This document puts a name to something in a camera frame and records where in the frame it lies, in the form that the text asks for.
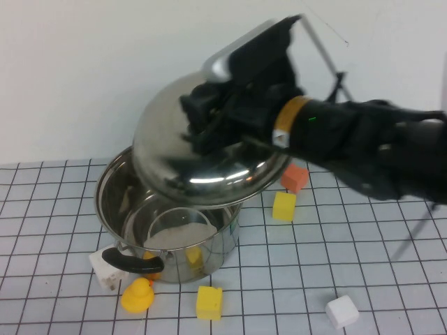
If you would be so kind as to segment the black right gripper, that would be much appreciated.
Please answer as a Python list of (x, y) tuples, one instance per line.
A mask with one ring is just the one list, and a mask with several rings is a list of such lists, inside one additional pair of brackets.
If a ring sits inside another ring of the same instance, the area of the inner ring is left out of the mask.
[[(305, 92), (292, 84), (273, 84), (262, 89), (228, 84), (199, 84), (179, 98), (187, 116), (184, 140), (201, 156), (241, 140), (271, 140), (274, 122), (285, 104)], [(226, 113), (210, 114), (226, 96)]]

